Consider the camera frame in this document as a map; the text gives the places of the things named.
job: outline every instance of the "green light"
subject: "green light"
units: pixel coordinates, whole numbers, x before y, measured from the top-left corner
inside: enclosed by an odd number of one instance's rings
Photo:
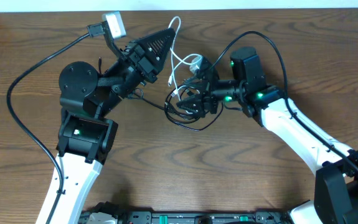
[[[231,97],[231,96],[226,96],[225,98],[224,98],[224,100],[225,101],[230,101],[230,100],[232,100],[233,98]]]

